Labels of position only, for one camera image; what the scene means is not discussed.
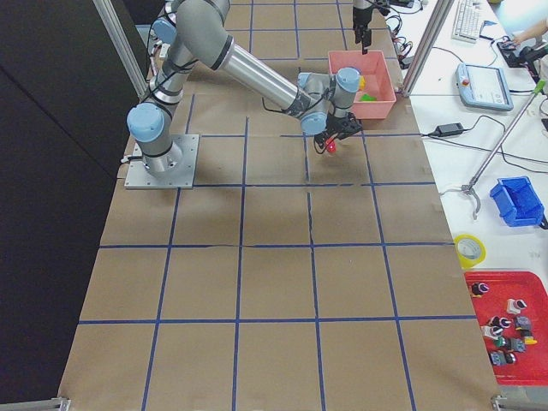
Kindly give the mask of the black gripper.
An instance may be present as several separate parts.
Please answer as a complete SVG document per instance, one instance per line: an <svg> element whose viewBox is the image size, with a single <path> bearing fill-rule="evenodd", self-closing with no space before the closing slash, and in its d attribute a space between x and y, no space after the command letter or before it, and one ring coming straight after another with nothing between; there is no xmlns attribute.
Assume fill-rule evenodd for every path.
<svg viewBox="0 0 548 411"><path fill-rule="evenodd" d="M372 20L372 3L367 0L353 1L353 29L354 42L361 42L361 52L363 55L368 53L372 44L372 30L368 28Z"/></svg>
<svg viewBox="0 0 548 411"><path fill-rule="evenodd" d="M332 114L327 116L326 129L314 135L317 144L326 144L331 140L344 140L362 131L362 124L352 112L343 117Z"/></svg>

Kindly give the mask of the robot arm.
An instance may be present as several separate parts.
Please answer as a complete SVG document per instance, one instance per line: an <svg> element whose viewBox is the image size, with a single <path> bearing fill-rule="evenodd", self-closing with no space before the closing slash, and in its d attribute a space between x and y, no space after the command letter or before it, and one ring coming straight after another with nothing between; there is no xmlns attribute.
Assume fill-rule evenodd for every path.
<svg viewBox="0 0 548 411"><path fill-rule="evenodd" d="M358 69L335 74L300 73L292 82L240 47L225 28L228 1L168 1L152 24L169 49L160 70L150 79L145 96L127 116L136 153L128 165L126 188L191 188L200 138L175 134L170 127L183 86L210 80L237 81L272 103L273 111L299 120L301 131L324 152L336 140L362 130L351 111L360 89Z"/></svg>

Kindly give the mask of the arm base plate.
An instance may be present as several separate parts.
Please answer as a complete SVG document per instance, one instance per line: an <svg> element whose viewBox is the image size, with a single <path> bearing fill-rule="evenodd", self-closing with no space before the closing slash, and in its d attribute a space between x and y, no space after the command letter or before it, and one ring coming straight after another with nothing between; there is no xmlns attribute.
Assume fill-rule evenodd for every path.
<svg viewBox="0 0 548 411"><path fill-rule="evenodd" d="M170 151L161 157L145 156L137 143L131 155L123 160L128 164L126 189L192 189L194 186L199 134L172 134Z"/></svg>

